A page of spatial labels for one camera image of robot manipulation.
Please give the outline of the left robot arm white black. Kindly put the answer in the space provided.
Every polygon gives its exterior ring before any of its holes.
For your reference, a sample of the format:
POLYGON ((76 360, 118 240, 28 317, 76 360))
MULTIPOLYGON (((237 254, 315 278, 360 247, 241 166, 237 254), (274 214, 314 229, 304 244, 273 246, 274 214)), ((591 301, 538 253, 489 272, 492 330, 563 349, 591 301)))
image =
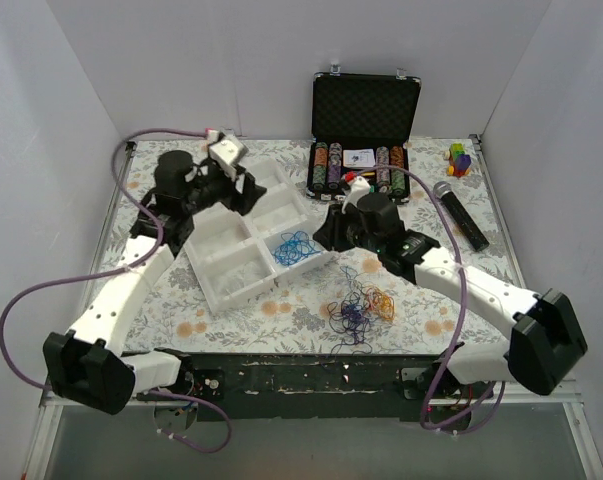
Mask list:
POLYGON ((240 164, 246 152, 221 143, 200 163, 183 150, 159 156, 154 185, 135 204, 138 215, 115 275, 65 333, 51 333, 43 344, 56 395, 117 414, 135 394, 155 387, 174 400, 192 392, 194 377, 181 367, 180 354, 124 357, 124 343, 147 295, 191 236, 194 215, 216 204, 246 215, 265 195, 240 164))

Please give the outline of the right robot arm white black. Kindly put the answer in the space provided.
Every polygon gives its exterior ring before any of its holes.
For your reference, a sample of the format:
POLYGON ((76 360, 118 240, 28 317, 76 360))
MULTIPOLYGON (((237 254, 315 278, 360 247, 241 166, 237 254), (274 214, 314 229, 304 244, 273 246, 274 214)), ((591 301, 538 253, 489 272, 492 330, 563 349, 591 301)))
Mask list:
POLYGON ((455 342, 450 360, 435 361, 434 387, 445 397, 470 384, 502 381, 546 396, 587 351, 565 294, 538 294, 461 265, 438 241, 406 228, 397 206, 381 193, 331 205, 313 238, 328 251, 376 254, 389 273, 458 301, 502 334, 491 344, 455 342))

